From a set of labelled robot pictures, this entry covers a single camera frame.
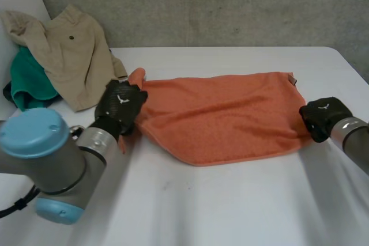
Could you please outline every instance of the light blue joint cap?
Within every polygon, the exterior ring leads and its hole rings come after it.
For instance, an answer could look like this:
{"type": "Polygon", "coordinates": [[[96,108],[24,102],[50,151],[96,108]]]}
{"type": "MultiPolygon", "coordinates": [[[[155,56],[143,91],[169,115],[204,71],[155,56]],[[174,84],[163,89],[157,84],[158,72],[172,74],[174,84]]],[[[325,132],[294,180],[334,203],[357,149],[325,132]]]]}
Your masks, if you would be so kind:
{"type": "Polygon", "coordinates": [[[0,147],[17,158],[40,158],[61,148],[69,128],[53,109],[35,108],[10,118],[0,128],[0,147]]]}
{"type": "Polygon", "coordinates": [[[65,225],[76,223],[85,211],[80,207],[46,198],[38,198],[35,209],[42,218],[65,225]]]}

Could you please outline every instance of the teal shirt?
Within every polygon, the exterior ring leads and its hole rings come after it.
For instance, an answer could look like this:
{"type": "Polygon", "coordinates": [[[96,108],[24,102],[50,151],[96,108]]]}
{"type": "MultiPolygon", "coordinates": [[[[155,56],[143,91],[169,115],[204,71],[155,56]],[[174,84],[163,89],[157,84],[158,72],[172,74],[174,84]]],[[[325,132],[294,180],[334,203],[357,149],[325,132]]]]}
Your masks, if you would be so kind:
{"type": "Polygon", "coordinates": [[[21,46],[10,68],[12,98],[21,110],[47,107],[59,95],[28,48],[21,46]]]}

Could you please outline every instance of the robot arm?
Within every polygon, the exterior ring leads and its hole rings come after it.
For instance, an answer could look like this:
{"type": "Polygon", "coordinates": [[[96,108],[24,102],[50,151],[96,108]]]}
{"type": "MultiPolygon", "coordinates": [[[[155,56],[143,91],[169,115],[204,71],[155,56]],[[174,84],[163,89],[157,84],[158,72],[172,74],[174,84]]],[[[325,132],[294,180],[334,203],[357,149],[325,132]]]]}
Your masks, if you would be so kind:
{"type": "Polygon", "coordinates": [[[329,137],[367,175],[369,175],[369,128],[337,98],[309,102],[300,114],[315,142],[329,137]]]}
{"type": "Polygon", "coordinates": [[[31,109],[0,128],[0,173],[26,175],[40,189],[39,216],[73,224],[84,212],[117,140],[127,133],[147,99],[128,82],[111,81],[95,121],[75,143],[67,124],[51,109],[31,109]]]}

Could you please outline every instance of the concrete wall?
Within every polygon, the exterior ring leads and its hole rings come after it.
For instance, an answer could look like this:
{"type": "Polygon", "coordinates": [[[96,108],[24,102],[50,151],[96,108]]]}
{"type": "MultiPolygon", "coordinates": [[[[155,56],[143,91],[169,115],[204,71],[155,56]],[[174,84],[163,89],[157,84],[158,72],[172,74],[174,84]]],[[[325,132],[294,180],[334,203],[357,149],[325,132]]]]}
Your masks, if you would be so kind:
{"type": "Polygon", "coordinates": [[[112,47],[329,46],[369,81],[369,0],[44,0],[73,3],[112,47]]]}

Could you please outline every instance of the table surface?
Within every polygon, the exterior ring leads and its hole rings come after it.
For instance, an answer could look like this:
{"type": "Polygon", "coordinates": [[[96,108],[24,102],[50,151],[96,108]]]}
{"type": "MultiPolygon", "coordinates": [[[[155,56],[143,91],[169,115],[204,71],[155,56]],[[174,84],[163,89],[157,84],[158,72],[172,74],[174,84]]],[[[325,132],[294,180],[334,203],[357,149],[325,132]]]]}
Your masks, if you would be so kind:
{"type": "MultiPolygon", "coordinates": [[[[293,72],[307,100],[335,96],[369,121],[369,86],[326,47],[113,48],[147,80],[293,72]]],[[[53,104],[71,126],[93,109],[53,104]]],[[[0,209],[31,183],[0,175],[0,209]]],[[[331,141],[282,157],[197,168],[145,137],[108,163],[74,226],[52,224],[33,208],[0,220],[1,245],[368,245],[369,178],[331,141]]]]}

